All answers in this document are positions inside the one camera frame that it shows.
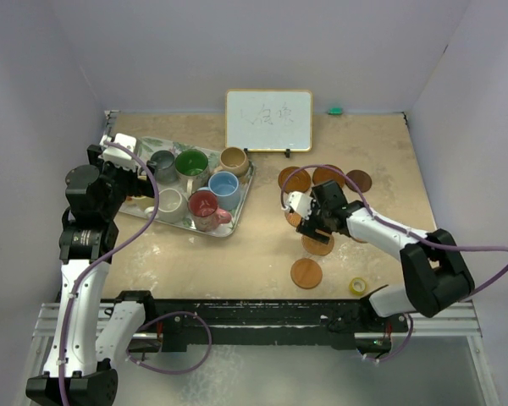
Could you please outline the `woven rattan coaster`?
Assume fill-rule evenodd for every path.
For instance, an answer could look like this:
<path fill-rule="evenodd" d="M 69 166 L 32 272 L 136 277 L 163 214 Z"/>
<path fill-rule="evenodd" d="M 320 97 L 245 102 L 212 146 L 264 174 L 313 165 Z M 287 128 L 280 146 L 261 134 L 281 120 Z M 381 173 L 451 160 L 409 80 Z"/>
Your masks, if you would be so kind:
<path fill-rule="evenodd" d="M 301 237 L 301 243 L 307 253 L 311 255 L 325 256 L 328 255 L 334 248 L 334 237 L 329 236 L 329 241 L 325 244 L 303 235 Z"/>
<path fill-rule="evenodd" d="M 296 211 L 286 211 L 284 213 L 284 217 L 289 225 L 291 225 L 293 228 L 297 228 L 302 221 L 302 216 L 297 213 Z"/>

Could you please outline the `brown ringed coaster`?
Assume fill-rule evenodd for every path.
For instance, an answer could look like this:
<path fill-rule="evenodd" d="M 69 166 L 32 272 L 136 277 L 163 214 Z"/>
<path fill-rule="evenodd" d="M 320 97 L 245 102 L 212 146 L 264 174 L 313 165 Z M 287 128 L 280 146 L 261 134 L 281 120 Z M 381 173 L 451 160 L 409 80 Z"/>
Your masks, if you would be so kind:
<path fill-rule="evenodd" d="M 345 186 L 345 178 L 340 168 L 327 164 L 314 170 L 312 175 L 312 183 L 314 185 L 319 185 L 329 180 L 334 180 L 341 188 Z"/>
<path fill-rule="evenodd" d="M 299 191 L 306 193 L 312 184 L 310 174 L 302 169 L 299 171 L 298 167 L 286 167 L 278 176 L 278 185 L 286 193 Z"/>

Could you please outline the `dark walnut coaster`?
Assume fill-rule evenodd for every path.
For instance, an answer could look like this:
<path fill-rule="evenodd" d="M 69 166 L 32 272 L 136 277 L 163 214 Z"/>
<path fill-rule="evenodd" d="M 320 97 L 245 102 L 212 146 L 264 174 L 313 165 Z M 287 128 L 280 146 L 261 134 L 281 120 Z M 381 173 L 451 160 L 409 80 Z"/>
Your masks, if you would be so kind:
<path fill-rule="evenodd" d="M 353 169 L 346 174 L 348 180 L 346 186 L 355 190 L 353 184 L 362 192 L 368 192 L 372 188 L 373 181 L 370 175 L 360 169 Z"/>

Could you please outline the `orange wooden coaster front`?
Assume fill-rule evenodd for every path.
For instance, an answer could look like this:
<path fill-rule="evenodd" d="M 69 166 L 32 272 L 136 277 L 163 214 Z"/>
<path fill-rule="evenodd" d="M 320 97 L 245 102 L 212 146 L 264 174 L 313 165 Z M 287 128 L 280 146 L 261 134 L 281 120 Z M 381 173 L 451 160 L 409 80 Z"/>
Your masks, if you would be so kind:
<path fill-rule="evenodd" d="M 308 258 L 297 260 L 290 268 L 292 282 L 299 288 L 315 288 L 323 279 L 320 265 Z"/>

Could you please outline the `red pink mug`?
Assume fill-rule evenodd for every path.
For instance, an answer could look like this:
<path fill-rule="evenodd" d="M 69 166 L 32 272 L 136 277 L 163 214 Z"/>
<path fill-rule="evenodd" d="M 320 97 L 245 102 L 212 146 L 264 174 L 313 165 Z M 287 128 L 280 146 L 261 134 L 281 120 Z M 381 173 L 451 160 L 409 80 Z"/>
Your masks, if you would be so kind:
<path fill-rule="evenodd" d="M 188 210 L 198 231 L 212 232 L 232 221 L 232 215 L 219 207 L 217 196 L 209 190 L 193 193 L 188 201 Z"/>

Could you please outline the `yellow mug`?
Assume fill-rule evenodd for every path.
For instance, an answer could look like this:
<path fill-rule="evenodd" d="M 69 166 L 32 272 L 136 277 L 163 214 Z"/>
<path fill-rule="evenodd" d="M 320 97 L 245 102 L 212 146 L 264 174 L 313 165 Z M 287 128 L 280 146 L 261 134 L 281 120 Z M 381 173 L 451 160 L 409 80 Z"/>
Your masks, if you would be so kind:
<path fill-rule="evenodd" d="M 154 199 L 147 196 L 129 196 L 127 202 L 137 206 L 140 210 L 145 211 L 147 208 L 154 207 Z"/>

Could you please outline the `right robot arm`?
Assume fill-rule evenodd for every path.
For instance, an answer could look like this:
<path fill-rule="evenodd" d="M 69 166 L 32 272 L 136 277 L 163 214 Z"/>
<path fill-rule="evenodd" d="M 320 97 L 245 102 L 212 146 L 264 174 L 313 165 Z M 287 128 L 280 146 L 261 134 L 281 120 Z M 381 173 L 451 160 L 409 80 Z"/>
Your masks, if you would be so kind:
<path fill-rule="evenodd" d="M 391 221 L 363 201 L 348 201 L 335 181 L 319 184 L 309 194 L 291 192 L 284 207 L 301 217 L 296 231 L 310 239 L 327 244 L 329 235 L 338 233 L 400 263 L 403 282 L 370 293 L 360 309 L 360 322 L 369 331 L 380 330 L 393 315 L 417 312 L 431 318 L 476 287 L 449 232 L 428 233 Z"/>

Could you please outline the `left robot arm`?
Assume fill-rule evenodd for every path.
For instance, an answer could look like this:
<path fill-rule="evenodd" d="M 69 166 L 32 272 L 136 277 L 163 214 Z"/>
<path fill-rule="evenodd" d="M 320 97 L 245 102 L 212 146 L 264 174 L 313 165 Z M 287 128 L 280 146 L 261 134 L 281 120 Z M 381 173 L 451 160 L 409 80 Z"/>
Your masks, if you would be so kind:
<path fill-rule="evenodd" d="M 38 405 L 113 404 L 118 368 L 133 334 L 157 323 L 151 295 L 142 293 L 121 299 L 103 330 L 97 329 L 112 257 L 127 245 L 116 243 L 114 218 L 128 197 L 157 193 L 154 168 L 138 150 L 130 136 L 104 137 L 88 147 L 88 164 L 66 175 L 69 206 L 59 238 L 62 286 L 55 335 L 41 374 L 25 389 Z"/>

